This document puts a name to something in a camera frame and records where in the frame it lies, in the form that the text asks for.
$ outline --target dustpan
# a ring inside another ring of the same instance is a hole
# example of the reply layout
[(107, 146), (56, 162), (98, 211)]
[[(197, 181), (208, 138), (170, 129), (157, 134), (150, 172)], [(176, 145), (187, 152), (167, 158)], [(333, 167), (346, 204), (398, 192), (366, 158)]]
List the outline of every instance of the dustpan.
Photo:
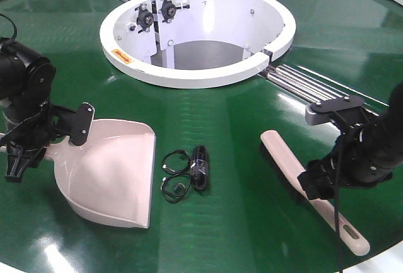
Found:
[(51, 144), (56, 183), (83, 218), (110, 226), (149, 227), (155, 134), (143, 123), (94, 120), (87, 142)]

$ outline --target green table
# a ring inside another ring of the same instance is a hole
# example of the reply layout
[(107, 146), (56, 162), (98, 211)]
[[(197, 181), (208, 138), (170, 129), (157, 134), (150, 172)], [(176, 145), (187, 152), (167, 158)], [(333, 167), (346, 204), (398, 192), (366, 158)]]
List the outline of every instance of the green table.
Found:
[[(387, 102), (401, 81), (403, 9), (390, 0), (278, 0), (294, 15), (294, 43), (276, 64), (314, 70)], [(333, 146), (335, 128), (307, 126), (303, 102), (261, 77), (215, 89), (152, 86), (116, 70), (98, 37), (117, 0), (1, 0), (18, 40), (57, 67), (52, 101), (97, 118), (141, 121), (156, 133), (150, 228), (97, 225), (76, 215), (54, 181), (53, 164), (0, 178), (0, 261), (27, 272), (57, 272), (46, 248), (75, 272), (334, 272), (334, 232), (307, 204), (296, 205), (258, 151), (276, 129), (305, 164)], [(1, 21), (1, 35), (11, 27)], [(370, 102), (375, 109), (383, 107)], [(159, 190), (168, 152), (208, 147), (211, 186), (179, 204)], [(0, 167), (6, 167), (5, 155)], [(402, 169), (367, 191), (341, 190), (341, 212), (372, 245), (366, 257), (343, 247), (350, 266), (403, 239)]]

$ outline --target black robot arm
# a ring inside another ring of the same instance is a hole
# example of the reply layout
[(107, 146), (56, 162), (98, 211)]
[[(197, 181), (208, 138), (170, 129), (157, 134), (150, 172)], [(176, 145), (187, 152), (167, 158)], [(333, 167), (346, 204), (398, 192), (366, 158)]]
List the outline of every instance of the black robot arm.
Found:
[[(308, 106), (315, 119), (331, 121), (341, 131), (333, 149), (323, 159), (310, 161), (298, 177), (309, 199), (333, 198), (336, 185), (372, 188), (390, 180), (392, 170), (403, 163), (403, 82), (380, 116), (369, 113), (363, 104), (362, 98), (350, 96)], [(335, 184), (338, 169), (339, 184)]]
[(8, 154), (6, 180), (21, 182), (25, 169), (38, 166), (52, 140), (66, 135), (75, 145), (87, 140), (94, 108), (82, 103), (73, 111), (50, 102), (56, 69), (48, 58), (15, 41), (16, 27), (10, 22), (14, 35), (0, 38), (0, 106), (7, 129), (0, 146), (6, 145)]

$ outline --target black cord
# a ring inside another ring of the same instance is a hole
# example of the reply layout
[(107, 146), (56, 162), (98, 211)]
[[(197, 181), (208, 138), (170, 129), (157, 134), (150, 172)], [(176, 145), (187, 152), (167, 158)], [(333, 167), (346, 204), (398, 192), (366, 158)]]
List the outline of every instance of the black cord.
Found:
[(195, 190), (204, 190), (208, 185), (208, 152), (203, 145), (197, 146), (191, 155), (191, 185)]
[[(174, 170), (167, 166), (167, 159), (175, 154), (184, 155), (188, 158), (188, 163), (185, 168)], [(186, 153), (186, 151), (182, 149), (177, 149), (167, 154), (162, 160), (162, 169), (170, 174), (169, 177), (165, 177), (162, 179), (161, 191), (164, 198), (168, 202), (175, 204), (180, 202), (188, 193), (190, 185), (197, 191), (204, 190), (208, 186), (209, 180), (208, 161), (208, 152), (206, 147), (204, 147), (203, 145), (195, 147), (191, 158)], [(169, 184), (169, 182), (179, 177), (188, 178), (189, 181), (187, 185), (184, 185), (182, 182), (178, 182), (173, 186), (172, 191), (168, 190), (167, 185)]]
[(340, 172), (341, 172), (341, 161), (343, 158), (343, 134), (340, 136), (340, 148), (338, 150), (338, 161), (336, 167), (336, 177), (334, 181), (334, 231), (337, 235), (337, 251), (338, 251), (338, 269), (339, 273), (343, 273), (343, 250), (342, 250), (342, 242), (340, 237), (340, 224), (339, 224), (339, 208), (340, 208), (340, 198), (339, 198), (339, 181), (340, 181)]
[(9, 52), (8, 50), (9, 45), (15, 41), (15, 38), (17, 38), (17, 26), (15, 25), (14, 21), (12, 21), (11, 18), (7, 17), (6, 15), (0, 13), (0, 16), (6, 18), (13, 25), (14, 29), (13, 36), (11, 38), (8, 38), (7, 41), (4, 42), (1, 47), (1, 51)]

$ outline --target orange label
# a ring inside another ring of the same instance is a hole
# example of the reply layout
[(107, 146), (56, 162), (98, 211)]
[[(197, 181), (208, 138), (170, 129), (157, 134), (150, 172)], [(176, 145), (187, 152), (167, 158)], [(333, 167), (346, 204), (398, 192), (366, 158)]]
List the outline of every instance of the orange label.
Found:
[(114, 53), (125, 64), (129, 64), (130, 62), (133, 61), (127, 54), (125, 54), (123, 51), (119, 50), (118, 48), (114, 49), (112, 51), (112, 53)]

